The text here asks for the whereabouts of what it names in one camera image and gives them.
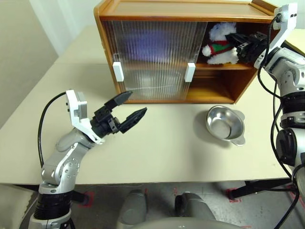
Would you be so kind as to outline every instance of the table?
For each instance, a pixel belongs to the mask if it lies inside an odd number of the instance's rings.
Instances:
[[[265,73],[269,88],[273,81]],[[37,130],[41,112],[55,95],[82,91],[88,115],[116,95],[95,26],[86,28],[46,72],[0,130],[0,183],[41,182]],[[245,115],[246,144],[238,147],[212,137],[205,114],[214,104],[124,104],[113,114],[122,122],[147,107],[145,117],[125,134],[105,137],[81,163],[77,184],[144,182],[217,182],[286,177],[272,152],[269,135],[272,96],[257,79],[237,104],[226,106]],[[72,129],[65,99],[48,110],[42,129],[44,159],[56,141]]]

